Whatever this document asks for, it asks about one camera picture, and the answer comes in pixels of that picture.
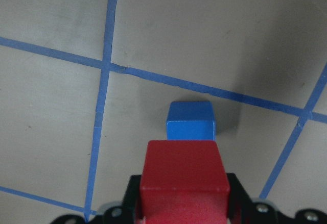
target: gray surface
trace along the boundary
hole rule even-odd
[[[226,171],[235,172],[249,194],[258,197],[296,117],[111,73],[92,208],[120,200],[130,175],[142,173],[148,141],[166,139],[171,101],[205,100],[214,106]]]
[[[83,206],[100,71],[0,52],[0,186]]]
[[[0,36],[101,60],[107,0],[0,0]],[[118,0],[113,63],[303,107],[327,60],[327,0]],[[84,206],[100,70],[0,46],[0,186]],[[120,201],[172,101],[213,103],[227,171],[257,197],[297,117],[111,73],[92,208]],[[327,114],[327,92],[316,112]],[[269,199],[327,212],[325,124]],[[0,223],[73,212],[0,192]]]
[[[49,224],[54,216],[62,214],[80,214],[53,205],[44,204],[27,198],[0,192],[1,223],[34,223]]]
[[[0,0],[0,36],[102,59],[107,0]]]
[[[304,107],[327,0],[119,0],[114,62]]]
[[[294,214],[299,209],[326,211],[327,126],[308,122],[269,198],[281,211]]]

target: red cube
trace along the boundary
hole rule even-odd
[[[229,183],[214,141],[150,141],[141,178],[146,224],[226,224]]]

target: painter's tape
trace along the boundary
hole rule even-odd
[[[97,173],[103,112],[104,112],[104,106],[106,102],[108,82],[109,82],[116,5],[117,5],[117,0],[108,0],[105,34],[104,34],[103,59],[102,59],[103,65],[101,67],[95,126],[93,131],[92,152],[91,152],[90,167],[88,172],[88,180],[87,180],[87,188],[86,188],[86,196],[85,196],[85,204],[84,204],[84,216],[86,221],[89,220],[89,216],[92,214],[91,206],[92,206],[94,184],[95,184],[96,173]]]
[[[236,92],[223,90],[211,86],[201,85],[194,82],[165,76],[162,74],[157,74],[154,72],[148,72],[148,71],[131,68],[131,67],[122,67],[113,63],[110,66],[110,70],[117,73],[130,74],[149,81],[155,81],[158,83],[163,83],[171,86],[178,86],[180,88],[187,89],[187,90],[192,90],[201,93],[208,93],[210,95],[229,99],[235,102],[241,102],[261,108],[266,108],[274,111],[295,115],[295,116],[301,116],[301,114],[303,113],[303,109],[301,108],[284,105],[281,103],[276,103],[269,100],[265,100],[249,95],[239,94]]]
[[[6,39],[3,37],[0,37],[0,45],[19,49],[21,51],[31,52],[47,57],[57,58],[60,60],[68,61],[68,62],[74,62],[82,65],[86,65],[89,67],[95,67],[95,68],[101,68],[102,62],[96,59],[83,57],[67,52],[58,51],[56,49],[50,49],[47,47],[35,45],[35,44],[28,44],[25,42],[13,40],[13,39]]]
[[[308,121],[308,119],[318,119],[320,118],[321,120],[324,118],[325,115],[318,115],[317,113],[312,113],[312,110],[314,109],[314,107],[316,106],[319,97],[321,96],[325,86],[327,83],[327,64],[325,65],[324,69],[322,70],[322,73],[315,85],[315,88],[313,89],[308,102],[305,106],[305,108],[303,109],[303,112],[300,116],[300,118],[298,119],[296,126],[290,136],[290,138],[288,139],[281,155],[279,156],[261,194],[260,194],[260,198],[266,198],[271,190],[271,188],[273,187],[274,183],[276,182],[283,166],[285,165],[288,157],[290,156],[292,149],[294,148],[304,126],[306,125],[306,122]]]
[[[20,196],[20,197],[29,198],[31,200],[36,200],[36,201],[43,202],[43,203],[46,203],[46,204],[55,205],[55,206],[58,206],[58,207],[70,209],[70,210],[75,210],[75,211],[79,211],[79,212],[84,211],[84,208],[79,207],[79,206],[70,205],[70,204],[63,203],[63,202],[56,201],[56,200],[51,200],[51,199],[46,198],[46,197],[40,197],[40,196],[33,195],[33,194],[30,194],[30,193],[10,189],[10,188],[7,188],[7,187],[1,187],[0,186],[0,191],[10,193],[10,194],[13,194],[13,195],[17,195],[17,196]]]
[[[91,210],[91,215],[97,215],[97,212],[95,210]]]
[[[306,122],[307,122],[306,118],[300,118],[299,121],[296,123],[296,126],[293,129],[292,134],[291,134],[290,138],[288,139],[286,145],[284,146],[284,149],[283,149],[281,155],[279,156],[274,168],[272,169],[272,172],[270,173],[270,176],[269,176],[264,188],[262,189],[259,198],[266,198],[268,196],[268,194],[269,194],[272,186],[276,182],[283,166],[285,165],[288,157],[290,156],[292,149],[294,148]]]
[[[327,115],[320,113],[312,113],[312,120],[321,123],[327,123]]]

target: blue block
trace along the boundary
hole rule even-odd
[[[168,140],[215,140],[211,102],[172,102],[167,117]]]

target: bolt head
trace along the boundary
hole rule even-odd
[[[112,210],[112,212],[111,212],[111,216],[112,217],[119,217],[119,216],[121,216],[122,215],[122,210],[121,210],[121,208],[114,208],[113,210]]]
[[[309,221],[318,221],[319,220],[318,215],[312,211],[307,211],[305,213],[305,218]]]
[[[267,213],[269,211],[269,207],[265,204],[257,204],[256,210],[258,210],[260,213]]]
[[[65,221],[65,224],[76,224],[76,220],[74,218],[68,219],[67,221]]]

